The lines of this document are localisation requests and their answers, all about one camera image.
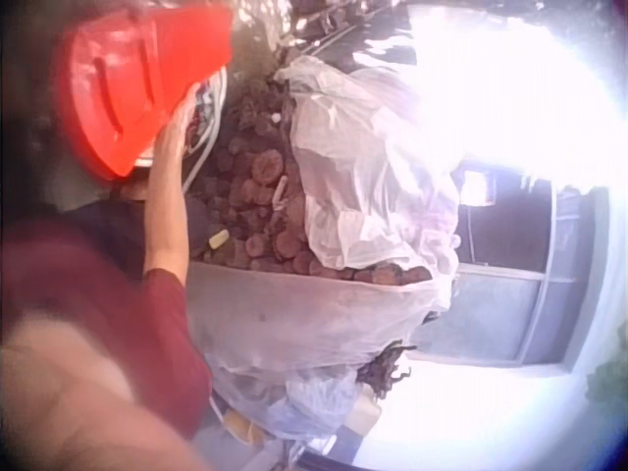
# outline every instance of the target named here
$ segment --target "wall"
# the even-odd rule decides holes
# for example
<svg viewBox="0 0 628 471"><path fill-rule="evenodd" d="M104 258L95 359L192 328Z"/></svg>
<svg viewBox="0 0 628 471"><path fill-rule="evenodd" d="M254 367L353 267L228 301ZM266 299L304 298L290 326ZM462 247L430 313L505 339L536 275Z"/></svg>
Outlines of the wall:
<svg viewBox="0 0 628 471"><path fill-rule="evenodd" d="M601 296L579 355L567 368L512 370L406 361L413 374L383 402L354 465L396 470L591 469L628 428L585 399L586 375L617 348L626 316L626 199L609 200L595 260Z"/></svg>

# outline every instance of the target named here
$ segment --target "white plastic bag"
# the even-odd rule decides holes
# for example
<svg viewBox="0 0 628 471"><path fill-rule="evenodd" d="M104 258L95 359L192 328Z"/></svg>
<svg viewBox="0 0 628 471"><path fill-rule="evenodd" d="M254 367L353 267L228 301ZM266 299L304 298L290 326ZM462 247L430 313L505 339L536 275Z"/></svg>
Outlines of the white plastic bag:
<svg viewBox="0 0 628 471"><path fill-rule="evenodd" d="M300 379L272 384L230 373L215 365L209 354L206 359L214 390L250 421L283 440L333 435L359 393L356 372L348 368L305 370Z"/></svg>
<svg viewBox="0 0 628 471"><path fill-rule="evenodd" d="M357 368L449 308L444 279L380 287L192 263L189 329L231 407L277 437L324 437L353 406Z"/></svg>
<svg viewBox="0 0 628 471"><path fill-rule="evenodd" d="M456 153L413 127L396 77L357 73L360 84L312 58L295 64L285 78L297 97L292 144L311 248L332 268L390 261L432 274L382 287L191 264L190 331L215 390L277 437L305 440L343 423L360 366L448 310L458 194L448 175Z"/></svg>
<svg viewBox="0 0 628 471"><path fill-rule="evenodd" d="M368 363L429 311L448 310L444 280L382 287L191 263L188 322L219 366L276 384L305 369Z"/></svg>
<svg viewBox="0 0 628 471"><path fill-rule="evenodd" d="M304 56L277 79L289 79L297 102L291 142L321 263L452 277L459 195L449 173L462 153L446 126L421 117L416 94L388 71L347 76Z"/></svg>

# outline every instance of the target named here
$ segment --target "red bucket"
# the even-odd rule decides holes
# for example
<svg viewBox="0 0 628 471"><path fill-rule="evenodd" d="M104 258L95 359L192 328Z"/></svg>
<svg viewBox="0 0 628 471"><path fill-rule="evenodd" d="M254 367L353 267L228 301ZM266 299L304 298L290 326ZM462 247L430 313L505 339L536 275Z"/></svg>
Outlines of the red bucket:
<svg viewBox="0 0 628 471"><path fill-rule="evenodd" d="M183 99L231 60L223 6L121 11L63 37L53 71L61 129L83 165L127 176Z"/></svg>

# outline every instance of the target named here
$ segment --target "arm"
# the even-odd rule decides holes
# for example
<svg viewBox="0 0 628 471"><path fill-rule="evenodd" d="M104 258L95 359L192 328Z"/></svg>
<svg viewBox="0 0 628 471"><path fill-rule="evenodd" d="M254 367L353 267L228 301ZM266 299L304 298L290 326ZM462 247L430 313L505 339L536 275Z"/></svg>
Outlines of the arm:
<svg viewBox="0 0 628 471"><path fill-rule="evenodd" d="M59 343L50 322L26 321L2 347L0 404L7 449L25 469L63 471L208 471L183 439L144 407L69 372L65 354L97 357L82 342ZM33 335L48 339L43 349Z"/></svg>
<svg viewBox="0 0 628 471"><path fill-rule="evenodd" d="M197 89L198 85L195 85L189 90L171 121L157 136L144 216L144 274L162 268L173 273L183 285L189 245L182 190L182 160L185 130L194 111Z"/></svg>

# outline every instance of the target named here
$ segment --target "red shirt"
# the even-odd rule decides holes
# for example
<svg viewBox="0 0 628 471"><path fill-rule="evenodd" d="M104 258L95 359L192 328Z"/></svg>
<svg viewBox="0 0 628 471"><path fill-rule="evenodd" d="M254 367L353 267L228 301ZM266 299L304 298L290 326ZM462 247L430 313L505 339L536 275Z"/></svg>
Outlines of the red shirt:
<svg viewBox="0 0 628 471"><path fill-rule="evenodd" d="M198 430L211 373L189 338L185 292L173 274L152 270L134 285L81 235L51 222L28 223L3 240L3 337L29 308L86 329L143 405L186 438Z"/></svg>

